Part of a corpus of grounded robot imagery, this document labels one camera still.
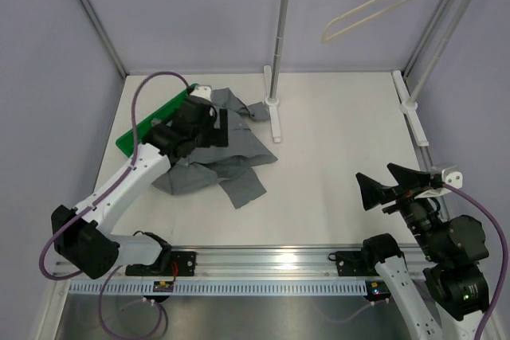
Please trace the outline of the grey button-up shirt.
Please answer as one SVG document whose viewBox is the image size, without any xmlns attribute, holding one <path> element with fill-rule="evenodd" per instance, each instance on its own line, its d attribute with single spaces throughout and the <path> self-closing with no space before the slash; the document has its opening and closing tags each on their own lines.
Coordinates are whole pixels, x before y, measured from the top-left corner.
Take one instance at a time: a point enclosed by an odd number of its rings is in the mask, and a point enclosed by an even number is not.
<svg viewBox="0 0 510 340">
<path fill-rule="evenodd" d="M 254 168 L 275 163 L 277 157 L 252 132 L 246 120 L 270 120 L 262 102 L 245 104 L 229 88 L 212 91 L 216 109 L 227 110 L 229 145 L 197 148 L 157 178 L 153 186 L 180 196 L 219 185 L 232 205 L 240 209 L 266 193 Z"/>
</svg>

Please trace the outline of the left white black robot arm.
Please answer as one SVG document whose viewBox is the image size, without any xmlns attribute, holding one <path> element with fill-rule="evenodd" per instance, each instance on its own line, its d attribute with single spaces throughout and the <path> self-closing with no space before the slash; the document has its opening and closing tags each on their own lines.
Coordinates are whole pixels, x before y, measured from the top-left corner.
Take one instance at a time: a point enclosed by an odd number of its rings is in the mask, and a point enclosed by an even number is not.
<svg viewBox="0 0 510 340">
<path fill-rule="evenodd" d="M 157 178 L 197 147 L 226 147 L 228 115 L 216 110 L 211 89 L 196 87 L 168 121 L 137 140 L 124 166 L 74 208 L 63 205 L 51 216 L 54 248 L 90 279 L 125 266 L 160 276 L 171 269 L 171 245 L 154 233 L 112 234 L 117 221 Z"/>
</svg>

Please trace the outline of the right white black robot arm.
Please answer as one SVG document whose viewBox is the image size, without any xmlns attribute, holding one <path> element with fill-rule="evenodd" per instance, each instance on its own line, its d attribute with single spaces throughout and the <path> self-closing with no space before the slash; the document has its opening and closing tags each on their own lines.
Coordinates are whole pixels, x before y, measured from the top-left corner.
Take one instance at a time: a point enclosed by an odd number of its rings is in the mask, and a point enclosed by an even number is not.
<svg viewBox="0 0 510 340">
<path fill-rule="evenodd" d="M 363 208 L 380 205 L 387 214 L 399 213 L 432 267 L 424 268 L 426 288 L 440 316 L 434 320 L 414 284 L 403 251 L 389 234 L 367 238 L 361 248 L 363 269 L 380 276 L 404 318 L 413 339 L 478 339 L 489 309 L 488 284 L 478 268 L 488 258 L 482 224 L 468 215 L 440 217 L 433 198 L 463 186 L 455 166 L 433 167 L 430 172 L 390 163 L 395 186 L 385 186 L 356 174 Z"/>
</svg>

